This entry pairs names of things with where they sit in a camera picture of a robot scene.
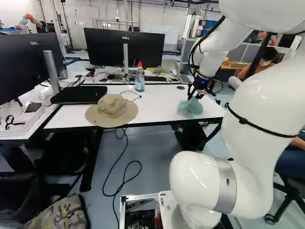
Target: gray floor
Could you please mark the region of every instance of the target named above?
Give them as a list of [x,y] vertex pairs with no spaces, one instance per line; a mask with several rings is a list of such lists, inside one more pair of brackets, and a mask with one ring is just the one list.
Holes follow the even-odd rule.
[[[233,97],[233,91],[226,86],[224,90],[217,94],[217,98],[222,101],[221,105],[228,102]],[[205,128],[206,134],[209,134],[215,125]],[[152,126],[128,128],[128,148],[121,161],[114,168],[105,191],[113,193],[122,182],[122,176],[126,165],[132,160],[139,160],[142,163],[142,172],[140,175],[126,184],[118,196],[128,194],[147,194],[156,193],[169,189],[169,163],[171,158],[181,151],[176,141],[173,130],[170,126]],[[86,208],[90,216],[91,228],[116,228],[116,220],[112,211],[112,198],[107,198],[102,194],[102,185],[114,161],[122,152],[126,144],[126,139],[118,140],[114,133],[104,134],[97,159],[94,177],[92,181],[92,190],[82,193],[86,202]],[[226,151],[221,134],[217,134],[205,147],[204,153],[220,158],[228,158],[230,155]],[[32,158],[41,156],[40,152],[30,151]],[[133,165],[127,172],[127,177],[138,172],[139,167]],[[0,170],[11,171],[3,158],[0,157]],[[53,178],[58,182],[72,182],[71,177]],[[72,193],[79,193],[79,183],[74,187]],[[274,191],[274,204],[271,212],[275,213],[280,203],[284,200],[284,194],[280,191]],[[119,197],[115,201],[116,212],[119,215]],[[284,213],[282,219],[276,226],[267,225],[263,219],[245,220],[240,219],[240,224],[244,229],[301,229],[305,228],[305,217],[298,206],[293,203]]]

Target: plastic bottle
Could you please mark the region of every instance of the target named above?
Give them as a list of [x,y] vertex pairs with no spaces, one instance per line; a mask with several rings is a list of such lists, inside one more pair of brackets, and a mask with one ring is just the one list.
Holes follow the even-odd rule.
[[144,80],[144,71],[142,69],[142,62],[139,61],[138,63],[138,71],[134,79],[134,87],[135,90],[138,92],[143,92],[145,87],[145,80]]

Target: monitor screen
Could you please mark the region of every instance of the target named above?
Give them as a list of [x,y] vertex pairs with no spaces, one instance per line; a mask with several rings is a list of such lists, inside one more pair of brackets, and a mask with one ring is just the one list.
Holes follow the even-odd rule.
[[53,52],[60,74],[64,59],[55,33],[0,35],[0,105],[49,78],[44,50]]
[[123,66],[123,44],[128,44],[128,64],[144,68],[162,63],[164,34],[84,28],[90,63]]

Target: laptop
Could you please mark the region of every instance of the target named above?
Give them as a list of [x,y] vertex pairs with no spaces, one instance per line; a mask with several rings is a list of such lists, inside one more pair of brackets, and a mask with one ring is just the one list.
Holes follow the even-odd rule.
[[97,104],[107,94],[106,86],[66,87],[51,98],[52,104]]

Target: person's arm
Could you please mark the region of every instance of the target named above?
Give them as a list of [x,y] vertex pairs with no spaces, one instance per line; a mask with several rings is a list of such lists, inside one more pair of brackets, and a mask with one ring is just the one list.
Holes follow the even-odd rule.
[[302,140],[302,139],[299,138],[299,137],[295,137],[295,138],[292,140],[292,142],[290,143],[290,145],[296,146],[296,147],[298,147],[298,148],[300,148],[300,149],[302,149],[302,150],[305,151],[305,141]]
[[237,78],[243,80],[246,77],[246,74],[250,68],[251,64],[248,64],[240,73],[238,73]]

